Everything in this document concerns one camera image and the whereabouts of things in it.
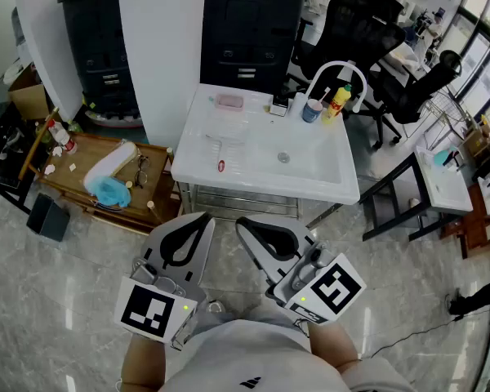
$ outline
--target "blue cup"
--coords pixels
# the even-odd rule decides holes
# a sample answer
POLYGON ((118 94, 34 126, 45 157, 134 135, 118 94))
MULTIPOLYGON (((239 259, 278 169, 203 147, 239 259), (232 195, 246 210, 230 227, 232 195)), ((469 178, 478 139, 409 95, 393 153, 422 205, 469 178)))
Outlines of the blue cup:
POLYGON ((312 123, 313 121, 315 121, 318 118, 318 116, 322 112, 322 110, 323 110, 323 105, 321 103, 319 103, 318 100, 310 99, 309 101, 307 101, 307 104, 303 108, 303 112, 301 112, 301 117, 303 118, 303 120, 305 122, 312 123), (314 109, 315 105, 319 105, 320 108, 314 109))

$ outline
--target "chair backrest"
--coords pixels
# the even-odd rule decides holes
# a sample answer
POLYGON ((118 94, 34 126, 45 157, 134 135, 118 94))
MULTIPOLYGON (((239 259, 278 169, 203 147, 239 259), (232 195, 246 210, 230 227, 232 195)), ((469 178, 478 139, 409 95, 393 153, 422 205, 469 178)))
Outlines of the chair backrest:
POLYGON ((454 78, 460 76, 461 71, 461 56, 454 51, 443 51, 439 56, 438 64, 425 76, 405 88, 405 92, 399 101, 399 107, 406 109, 418 108, 435 91, 441 90, 454 78))
MULTIPOLYGON (((370 68, 405 39, 405 32, 396 24, 385 22, 372 14, 372 7, 352 0, 331 0, 323 33, 314 49, 301 60, 302 73, 311 80, 319 67, 328 61, 353 61, 368 76, 370 68)), ((344 85, 337 80, 341 67, 326 69, 313 89, 312 97, 321 97, 325 87, 344 85)), ((357 74, 352 75, 352 94, 362 90, 357 74)))
POLYGON ((397 23, 403 5, 397 0, 352 0, 370 6, 372 14, 387 22, 397 23))

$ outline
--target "yellow bottle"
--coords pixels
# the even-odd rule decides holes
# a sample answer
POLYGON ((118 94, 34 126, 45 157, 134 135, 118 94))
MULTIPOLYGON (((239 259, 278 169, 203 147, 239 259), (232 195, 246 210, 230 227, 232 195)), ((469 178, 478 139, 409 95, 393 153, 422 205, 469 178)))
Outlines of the yellow bottle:
POLYGON ((327 108, 327 111, 321 115, 321 120, 323 123, 331 123, 334 118, 340 114, 341 109, 345 106, 347 100, 352 96, 350 94, 350 90, 352 86, 347 84, 344 87, 341 87, 337 90, 336 95, 330 102, 330 105, 327 108))

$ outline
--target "faucet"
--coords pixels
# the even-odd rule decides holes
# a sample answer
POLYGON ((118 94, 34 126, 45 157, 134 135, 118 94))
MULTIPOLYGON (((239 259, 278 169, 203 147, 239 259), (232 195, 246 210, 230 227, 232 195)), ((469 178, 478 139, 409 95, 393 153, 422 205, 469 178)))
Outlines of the faucet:
POLYGON ((292 106, 290 108, 290 114, 292 112, 294 113, 300 113, 303 108, 305 107, 305 103, 309 100, 310 93, 312 92, 312 89, 314 88, 314 85, 318 81, 319 76, 321 73, 327 69, 328 67, 332 67, 333 65, 342 65, 344 67, 347 67, 349 69, 352 69, 357 75, 361 78, 361 82, 363 83, 363 90, 361 91, 361 95, 359 96, 358 102, 355 104, 355 106, 352 108, 352 110, 357 113, 359 112, 359 108, 361 107, 361 104, 363 103, 363 100, 365 96, 367 95, 367 79, 361 72, 361 70, 356 67, 355 65, 352 65, 348 62, 345 61, 330 61, 327 62, 326 64, 323 64, 318 72, 314 75, 314 78, 312 79, 312 83, 310 84, 309 88, 307 89, 307 92, 305 94, 303 93, 296 93, 294 96, 294 101, 292 102, 292 106))

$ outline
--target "black pants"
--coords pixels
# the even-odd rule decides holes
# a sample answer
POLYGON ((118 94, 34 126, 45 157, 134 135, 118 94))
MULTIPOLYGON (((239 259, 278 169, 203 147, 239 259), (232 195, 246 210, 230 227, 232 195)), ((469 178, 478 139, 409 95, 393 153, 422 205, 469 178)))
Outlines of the black pants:
POLYGON ((490 283, 477 291, 475 295, 460 297, 450 304, 450 314, 464 315, 483 306, 490 305, 490 283))

